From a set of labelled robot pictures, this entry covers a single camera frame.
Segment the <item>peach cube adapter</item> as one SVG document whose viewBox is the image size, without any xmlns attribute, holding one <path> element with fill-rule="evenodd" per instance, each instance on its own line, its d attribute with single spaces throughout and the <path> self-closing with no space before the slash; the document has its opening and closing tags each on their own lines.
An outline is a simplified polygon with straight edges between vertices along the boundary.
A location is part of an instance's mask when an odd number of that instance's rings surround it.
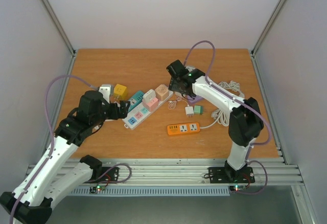
<svg viewBox="0 0 327 224">
<path fill-rule="evenodd" d="M 155 89 L 155 94 L 159 101 L 163 101 L 169 96 L 169 90 L 165 84 L 161 84 Z"/>
</svg>

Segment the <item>long white power strip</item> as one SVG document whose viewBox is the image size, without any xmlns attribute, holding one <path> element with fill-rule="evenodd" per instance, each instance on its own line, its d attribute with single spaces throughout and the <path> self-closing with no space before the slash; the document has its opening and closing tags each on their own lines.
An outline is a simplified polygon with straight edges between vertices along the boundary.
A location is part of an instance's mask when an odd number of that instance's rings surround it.
<svg viewBox="0 0 327 224">
<path fill-rule="evenodd" d="M 124 122 L 124 127 L 134 130 L 143 121 L 145 121 L 150 115 L 152 115 L 156 110 L 158 110 L 163 104 L 165 104 L 173 96 L 173 91 L 169 91 L 168 97 L 163 101 L 158 101 L 154 108 L 148 110 L 143 103 L 138 104 L 133 110 L 131 110 L 127 117 L 122 121 Z"/>
</svg>

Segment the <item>white usb charger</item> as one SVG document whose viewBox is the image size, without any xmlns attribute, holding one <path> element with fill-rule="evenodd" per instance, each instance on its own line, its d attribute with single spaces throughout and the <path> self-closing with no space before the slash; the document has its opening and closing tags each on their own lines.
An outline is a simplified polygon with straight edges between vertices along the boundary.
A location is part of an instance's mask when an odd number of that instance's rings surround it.
<svg viewBox="0 0 327 224">
<path fill-rule="evenodd" d="M 195 114 L 194 108 L 192 106 L 186 106 L 184 109 L 185 109 L 185 115 L 187 117 L 192 117 Z"/>
</svg>

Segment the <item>white round switch socket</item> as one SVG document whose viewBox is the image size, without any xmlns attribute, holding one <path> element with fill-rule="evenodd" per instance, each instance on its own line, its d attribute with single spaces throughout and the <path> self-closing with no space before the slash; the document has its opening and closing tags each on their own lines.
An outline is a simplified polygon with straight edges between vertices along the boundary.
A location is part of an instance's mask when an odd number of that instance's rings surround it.
<svg viewBox="0 0 327 224">
<path fill-rule="evenodd" d="M 153 89 L 148 90 L 144 95 L 143 95 L 143 101 L 145 103 L 151 102 L 154 98 L 156 97 L 156 92 Z"/>
</svg>

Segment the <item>pink cube socket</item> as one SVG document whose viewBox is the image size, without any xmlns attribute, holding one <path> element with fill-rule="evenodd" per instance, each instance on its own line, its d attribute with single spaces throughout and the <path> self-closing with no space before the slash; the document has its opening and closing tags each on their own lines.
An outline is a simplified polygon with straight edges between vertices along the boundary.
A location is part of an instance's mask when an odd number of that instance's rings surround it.
<svg viewBox="0 0 327 224">
<path fill-rule="evenodd" d="M 146 102 L 145 99 L 142 100 L 143 106 L 149 111 L 153 112 L 156 110 L 159 104 L 159 100 L 157 98 L 153 98 L 151 101 Z"/>
</svg>

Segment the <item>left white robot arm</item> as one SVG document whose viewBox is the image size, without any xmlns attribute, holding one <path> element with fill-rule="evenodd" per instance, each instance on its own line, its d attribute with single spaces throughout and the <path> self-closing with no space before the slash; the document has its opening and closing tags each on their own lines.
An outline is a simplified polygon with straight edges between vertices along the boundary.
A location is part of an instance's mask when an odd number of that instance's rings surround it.
<svg viewBox="0 0 327 224">
<path fill-rule="evenodd" d="M 10 223 L 46 223 L 56 205 L 83 183 L 98 182 L 106 171 L 91 155 L 82 157 L 65 176 L 54 180 L 67 159 L 106 120 L 126 118 L 129 101 L 109 103 L 99 91 L 87 91 L 78 107 L 63 119 L 52 141 L 25 180 L 13 192 L 1 195 L 1 206 L 10 214 Z"/>
</svg>

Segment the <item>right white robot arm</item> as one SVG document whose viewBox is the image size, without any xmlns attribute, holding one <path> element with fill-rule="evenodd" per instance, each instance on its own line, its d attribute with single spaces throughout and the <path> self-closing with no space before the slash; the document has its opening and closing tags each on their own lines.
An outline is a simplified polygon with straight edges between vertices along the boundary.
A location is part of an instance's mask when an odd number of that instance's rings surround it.
<svg viewBox="0 0 327 224">
<path fill-rule="evenodd" d="M 169 90 L 190 97 L 200 96 L 229 117 L 228 134 L 232 141 L 224 171 L 230 182 L 239 180 L 247 167 L 251 148 L 264 128 L 258 102 L 244 99 L 214 83 L 203 71 L 189 71 L 180 60 L 166 67 L 171 75 Z"/>
</svg>

